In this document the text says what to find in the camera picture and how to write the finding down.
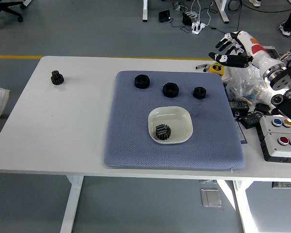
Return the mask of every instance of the office chair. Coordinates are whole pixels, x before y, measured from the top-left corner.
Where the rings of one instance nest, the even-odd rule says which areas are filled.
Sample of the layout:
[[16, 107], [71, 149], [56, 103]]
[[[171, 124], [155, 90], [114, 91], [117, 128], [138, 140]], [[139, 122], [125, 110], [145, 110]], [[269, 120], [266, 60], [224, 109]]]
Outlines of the office chair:
[[9, 8], [9, 6], [15, 6], [15, 5], [20, 5], [21, 9], [25, 9], [25, 5], [23, 4], [22, 1], [14, 1], [14, 2], [1, 2], [0, 3], [0, 11], [5, 11], [7, 13], [13, 14], [18, 16], [18, 21], [22, 22], [23, 21], [23, 17], [21, 16], [20, 13], [13, 11]]

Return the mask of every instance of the blue button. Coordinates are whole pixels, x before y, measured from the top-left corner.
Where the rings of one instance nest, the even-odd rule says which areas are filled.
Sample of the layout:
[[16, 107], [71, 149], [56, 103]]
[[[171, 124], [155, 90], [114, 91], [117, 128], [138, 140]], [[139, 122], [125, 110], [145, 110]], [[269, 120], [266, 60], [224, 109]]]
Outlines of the blue button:
[[282, 125], [282, 121], [278, 118], [275, 118], [273, 121], [272, 121], [273, 125], [276, 126], [276, 127], [279, 127]]

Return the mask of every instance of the tape measure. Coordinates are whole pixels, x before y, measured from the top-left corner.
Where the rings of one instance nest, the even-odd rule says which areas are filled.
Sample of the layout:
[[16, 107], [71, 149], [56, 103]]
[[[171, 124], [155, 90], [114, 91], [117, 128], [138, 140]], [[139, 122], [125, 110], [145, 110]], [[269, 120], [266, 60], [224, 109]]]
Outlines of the tape measure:
[[209, 73], [220, 74], [220, 76], [224, 75], [224, 66], [219, 63], [214, 63], [209, 68]]

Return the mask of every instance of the yellow floor line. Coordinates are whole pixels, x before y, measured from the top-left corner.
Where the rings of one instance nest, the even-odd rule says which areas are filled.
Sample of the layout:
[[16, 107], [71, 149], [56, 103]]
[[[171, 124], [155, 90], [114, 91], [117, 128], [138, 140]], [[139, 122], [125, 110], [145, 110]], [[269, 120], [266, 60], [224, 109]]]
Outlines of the yellow floor line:
[[[44, 56], [0, 55], [0, 59], [41, 59]], [[180, 58], [180, 57], [112, 57], [112, 58], [136, 58], [136, 59], [165, 59], [165, 60], [202, 60], [212, 61], [211, 58]]]
[[0, 55], [0, 59], [41, 59], [44, 56]]

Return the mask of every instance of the black gear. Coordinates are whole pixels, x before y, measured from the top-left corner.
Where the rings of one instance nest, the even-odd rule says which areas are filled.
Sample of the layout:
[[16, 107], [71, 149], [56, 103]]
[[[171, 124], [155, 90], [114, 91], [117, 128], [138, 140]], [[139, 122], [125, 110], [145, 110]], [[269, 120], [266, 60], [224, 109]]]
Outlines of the black gear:
[[64, 77], [57, 70], [52, 72], [50, 79], [54, 85], [60, 85], [64, 82]]
[[168, 125], [161, 124], [155, 127], [155, 135], [159, 140], [167, 140], [170, 134], [171, 129]]

